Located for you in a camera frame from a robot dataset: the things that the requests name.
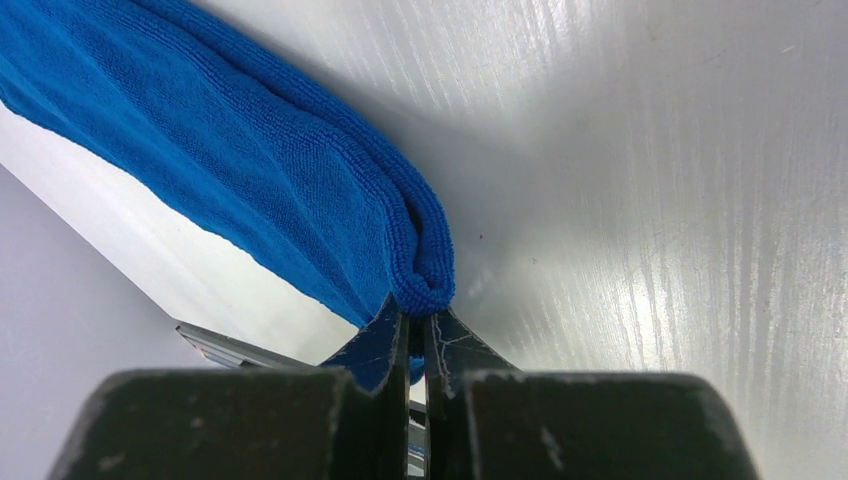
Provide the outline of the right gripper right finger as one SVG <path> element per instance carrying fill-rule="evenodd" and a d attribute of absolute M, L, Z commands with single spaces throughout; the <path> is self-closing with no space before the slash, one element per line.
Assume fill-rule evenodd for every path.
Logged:
<path fill-rule="evenodd" d="M 523 371 L 451 312 L 423 323 L 430 479 L 754 479 L 717 390 L 688 374 Z"/>

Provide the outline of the blue microfiber towel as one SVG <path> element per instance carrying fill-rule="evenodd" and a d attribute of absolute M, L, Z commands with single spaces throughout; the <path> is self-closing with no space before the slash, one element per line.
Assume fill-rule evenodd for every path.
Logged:
<path fill-rule="evenodd" d="M 454 296 L 444 210 L 381 132 L 186 1 L 5 1 L 1 99 L 350 324 Z"/>

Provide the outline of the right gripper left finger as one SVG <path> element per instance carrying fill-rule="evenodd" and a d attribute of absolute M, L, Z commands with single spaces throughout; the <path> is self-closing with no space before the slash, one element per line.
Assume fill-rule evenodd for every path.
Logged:
<path fill-rule="evenodd" d="M 410 321 L 393 298 L 318 366 L 132 370 L 89 396 L 53 479 L 403 479 Z"/>

